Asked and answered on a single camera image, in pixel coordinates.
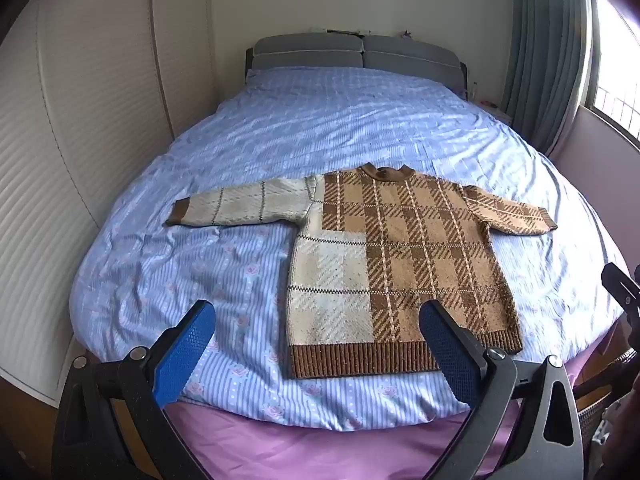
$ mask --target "window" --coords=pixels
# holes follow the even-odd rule
[[[608,0],[594,0],[587,105],[640,147],[640,28]]]

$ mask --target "brown collar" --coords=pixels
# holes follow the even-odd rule
[[[403,164],[399,170],[395,170],[394,168],[376,168],[368,162],[362,165],[360,169],[364,171],[367,176],[380,182],[402,182],[415,173],[415,170],[412,170],[405,164]]]

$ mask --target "brown plaid sweater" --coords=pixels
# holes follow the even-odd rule
[[[482,344],[521,350],[489,228],[540,235],[557,227],[541,207],[371,164],[194,195],[175,203],[167,223],[283,219],[300,226],[287,295],[297,378],[435,369],[418,329],[418,310],[433,298]]]

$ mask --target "blue striped bedspread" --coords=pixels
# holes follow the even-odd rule
[[[466,410],[440,372],[293,380],[285,298],[296,228],[163,225],[179,198],[277,176],[403,164],[544,206],[551,234],[492,232],[524,339],[567,360],[621,313],[600,286],[622,256],[584,197],[504,124],[436,82],[361,68],[277,68],[182,134],[114,204],[74,282],[76,336],[102,360],[151,346],[198,299],[216,334],[183,400],[280,424],[391,428]]]

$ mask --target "blue gripper pad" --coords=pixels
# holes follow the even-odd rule
[[[486,362],[473,341],[437,300],[427,301],[418,314],[420,332],[454,396],[472,409],[482,393]]]
[[[153,394],[161,409],[178,400],[215,329],[213,305],[199,300],[175,328],[165,330],[153,345],[151,353],[162,352],[170,344],[154,370]]]

